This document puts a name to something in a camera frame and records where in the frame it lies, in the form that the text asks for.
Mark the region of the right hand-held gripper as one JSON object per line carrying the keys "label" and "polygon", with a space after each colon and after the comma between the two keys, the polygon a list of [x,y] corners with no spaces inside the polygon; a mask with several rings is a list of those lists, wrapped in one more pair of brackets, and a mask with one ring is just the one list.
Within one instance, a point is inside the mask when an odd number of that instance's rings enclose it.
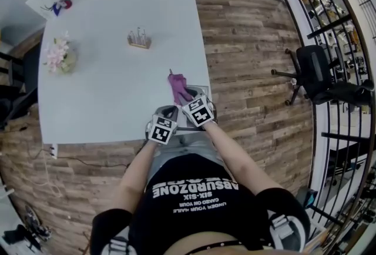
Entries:
{"label": "right hand-held gripper", "polygon": [[180,98],[182,111],[187,119],[197,128],[202,127],[207,122],[216,122],[216,108],[213,102],[200,88],[186,88],[185,91],[192,97],[186,100]]}

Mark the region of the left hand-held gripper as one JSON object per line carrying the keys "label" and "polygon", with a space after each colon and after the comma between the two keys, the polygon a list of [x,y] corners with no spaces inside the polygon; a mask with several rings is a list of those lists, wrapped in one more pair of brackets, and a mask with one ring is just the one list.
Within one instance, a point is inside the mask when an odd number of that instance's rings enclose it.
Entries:
{"label": "left hand-held gripper", "polygon": [[152,119],[146,125],[145,134],[148,140],[167,145],[178,128],[177,106],[162,106],[156,109]]}

